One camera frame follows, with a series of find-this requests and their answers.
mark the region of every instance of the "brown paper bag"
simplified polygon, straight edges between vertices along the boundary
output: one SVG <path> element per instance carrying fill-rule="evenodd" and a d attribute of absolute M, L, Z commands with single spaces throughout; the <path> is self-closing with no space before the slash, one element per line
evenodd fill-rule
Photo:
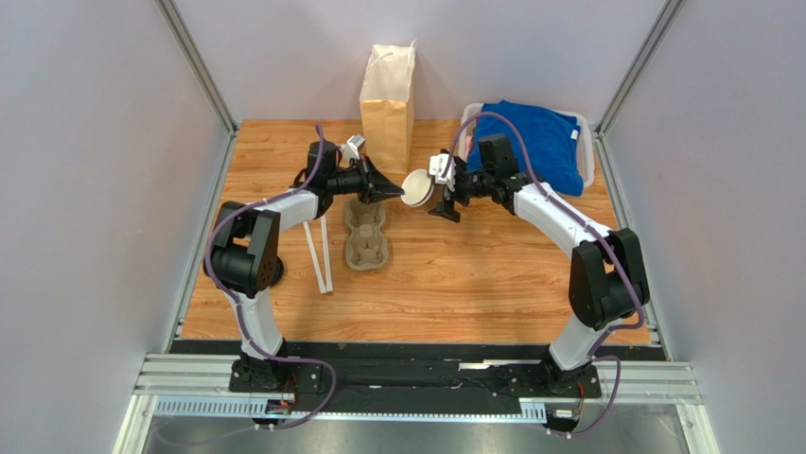
<path fill-rule="evenodd" d="M 412 75 L 416 40 L 410 46 L 373 45 L 361 87 L 366 153 L 384 174 L 409 172 L 414 128 Z"/>

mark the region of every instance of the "white wall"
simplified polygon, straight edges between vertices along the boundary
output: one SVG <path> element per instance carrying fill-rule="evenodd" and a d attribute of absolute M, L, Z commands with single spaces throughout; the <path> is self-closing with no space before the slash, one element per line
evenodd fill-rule
<path fill-rule="evenodd" d="M 108 453 L 225 137 L 151 1 L 5 1 L 0 43 L 0 450 Z"/>
<path fill-rule="evenodd" d="M 689 0 L 610 135 L 723 453 L 803 452 L 806 3 Z"/>
<path fill-rule="evenodd" d="M 419 39 L 418 118 L 476 101 L 602 118 L 663 0 L 177 0 L 237 119 L 359 118 L 372 44 Z"/>

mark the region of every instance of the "blue towel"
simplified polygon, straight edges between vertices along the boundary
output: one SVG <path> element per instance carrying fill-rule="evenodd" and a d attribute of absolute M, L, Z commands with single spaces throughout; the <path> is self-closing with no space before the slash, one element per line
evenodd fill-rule
<path fill-rule="evenodd" d="M 562 115 L 549 109 L 514 102 L 502 101 L 484 104 L 482 112 L 494 112 L 506 117 L 520 132 L 532 168 L 540 174 L 557 192 L 570 196 L 581 196 L 583 182 L 576 169 L 576 139 L 580 128 L 573 116 Z M 497 118 L 483 116 L 476 123 L 473 133 L 473 149 L 467 156 L 470 166 L 479 168 L 482 158 L 479 154 L 479 139 L 492 134 L 505 133 L 512 143 L 512 152 L 521 171 L 526 171 L 523 152 L 510 129 Z"/>

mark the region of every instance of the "laundry basket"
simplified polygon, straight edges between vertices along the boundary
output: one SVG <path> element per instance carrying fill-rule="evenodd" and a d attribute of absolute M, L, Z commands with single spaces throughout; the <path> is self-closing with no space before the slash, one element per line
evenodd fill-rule
<path fill-rule="evenodd" d="M 464 108 L 464 114 L 462 115 L 462 124 L 467 121 L 467 118 L 470 118 L 472 115 L 477 114 L 482 111 L 482 107 L 484 106 L 483 103 L 474 102 L 473 104 L 468 104 L 467 107 Z M 552 109 L 553 112 L 557 112 L 558 114 L 573 116 L 576 118 L 576 124 L 579 126 L 580 134 L 582 135 L 581 139 L 576 143 L 576 171 L 579 173 L 579 176 L 582 177 L 582 186 L 588 187 L 593 184 L 593 141 L 590 138 L 590 127 L 587 125 L 587 120 L 583 116 L 578 113 L 573 112 L 564 112 L 564 111 L 556 111 Z M 470 152 L 467 149 L 467 135 L 473 135 L 473 132 L 476 130 L 476 123 L 468 125 L 467 128 L 462 131 L 462 134 L 459 136 L 459 157 L 464 160 L 467 160 L 467 154 Z"/>

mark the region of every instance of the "wood grain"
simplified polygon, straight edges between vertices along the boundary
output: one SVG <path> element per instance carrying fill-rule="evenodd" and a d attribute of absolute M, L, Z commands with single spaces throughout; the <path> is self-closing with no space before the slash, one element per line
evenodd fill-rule
<path fill-rule="evenodd" d="M 418 121 L 410 170 L 449 146 L 457 121 Z M 328 140 L 340 144 L 360 133 L 358 121 L 326 121 Z M 247 121 L 237 140 L 221 201 L 256 201 L 285 190 L 305 166 L 317 140 L 309 121 Z M 401 183 L 405 175 L 389 175 Z M 569 261 L 541 232 L 487 200 L 462 208 L 454 224 L 428 216 L 426 205 L 387 201 L 390 259 L 376 271 L 353 271 L 344 261 L 344 204 L 327 212 L 332 294 L 316 284 L 305 231 L 283 233 L 280 257 L 287 274 L 272 289 L 274 315 L 287 339 L 316 341 L 551 342 L 570 315 Z M 616 222 L 597 166 L 596 181 L 577 208 L 609 226 Z M 322 257 L 319 222 L 312 222 Z M 199 274 L 185 318 L 184 338 L 238 338 L 232 309 Z M 645 329 L 620 331 L 613 342 L 649 341 Z"/>

